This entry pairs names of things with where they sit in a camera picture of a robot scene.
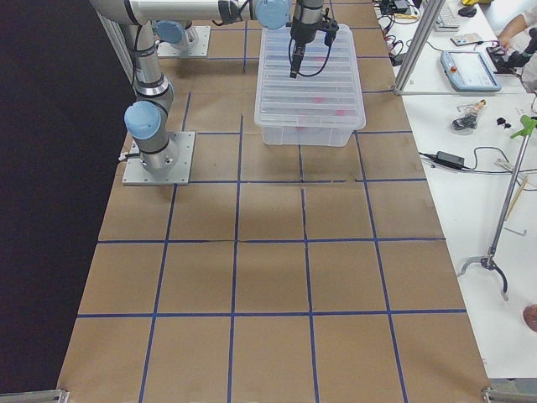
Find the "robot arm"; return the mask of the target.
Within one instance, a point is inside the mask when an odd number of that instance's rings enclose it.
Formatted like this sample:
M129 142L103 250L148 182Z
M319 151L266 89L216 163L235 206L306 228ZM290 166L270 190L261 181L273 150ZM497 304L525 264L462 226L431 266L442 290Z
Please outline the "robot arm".
M179 155L165 129L174 88L161 71L154 22L216 20L229 25L256 20L266 29L289 25L295 45L291 77L299 75L305 47L316 33L337 26L322 1L93 1L91 5L100 15L119 24L131 57L137 101L124 113L124 122L147 171L168 169Z
M321 20L323 0L298 0L295 2L294 19L303 24L316 24Z

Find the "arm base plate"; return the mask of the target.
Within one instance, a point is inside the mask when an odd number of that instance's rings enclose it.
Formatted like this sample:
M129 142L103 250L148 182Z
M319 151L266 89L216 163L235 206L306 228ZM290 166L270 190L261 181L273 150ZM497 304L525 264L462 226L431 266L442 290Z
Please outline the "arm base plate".
M133 140L123 173L125 186L186 186L190 181L195 132L168 132L169 143L158 154L143 154Z
M159 37L157 51L160 59L207 57L211 27L190 26L175 21L158 21L154 32Z

